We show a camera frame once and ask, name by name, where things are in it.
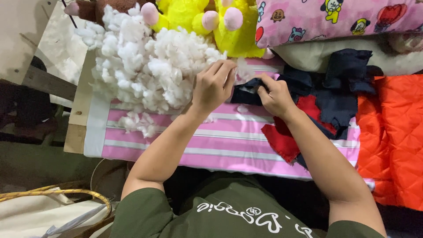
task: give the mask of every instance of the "plush toy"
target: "plush toy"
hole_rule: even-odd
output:
[[[144,21],[156,32],[162,28],[176,30],[181,26],[188,32],[207,35],[217,27],[217,12],[204,13],[208,3],[209,0],[157,0],[157,6],[163,14],[152,3],[143,5],[141,14]]]
[[[203,22],[213,22],[214,39],[228,57],[274,57],[270,49],[255,44],[258,11],[255,0],[215,0],[216,13],[206,12]]]
[[[76,0],[65,7],[65,13],[90,22],[96,22],[104,27],[102,18],[106,5],[110,5],[121,13],[127,13],[129,9],[135,7],[136,3],[142,6],[146,3],[154,3],[154,0],[97,0],[96,2]]]

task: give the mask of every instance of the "beige fabric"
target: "beige fabric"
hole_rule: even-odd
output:
[[[352,48],[356,50],[372,50],[373,56],[368,65],[380,67],[385,75],[409,75],[423,69],[423,52],[409,54],[394,53],[388,47],[381,46],[382,36],[360,36],[338,38],[325,41],[301,42],[274,47],[273,50],[284,61],[296,69],[311,72],[326,72],[330,55],[338,50]]]
[[[26,238],[42,236],[52,226],[60,227],[78,216],[100,206],[94,201],[73,203],[66,196],[25,196],[0,202],[0,237]],[[104,208],[91,219],[78,227],[80,230],[52,235],[55,237],[74,237],[106,215]]]

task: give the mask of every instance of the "orange quilted jacket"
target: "orange quilted jacket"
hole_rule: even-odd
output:
[[[359,97],[358,172],[384,205],[423,211],[423,75],[377,77],[379,95]]]

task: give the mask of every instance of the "hand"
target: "hand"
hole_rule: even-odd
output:
[[[261,78],[263,83],[269,89],[269,93],[263,86],[260,86],[257,90],[257,93],[261,98],[261,102],[268,112],[285,120],[290,112],[298,110],[297,106],[292,101],[285,81],[275,81],[266,74],[254,77]]]
[[[192,107],[208,116],[226,101],[232,92],[236,66],[231,60],[218,60],[198,73],[192,91]]]

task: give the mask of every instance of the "person's left hand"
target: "person's left hand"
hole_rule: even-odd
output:
[[[198,73],[192,91],[192,107],[209,115],[226,101],[231,95],[236,66],[231,60],[218,60]]]

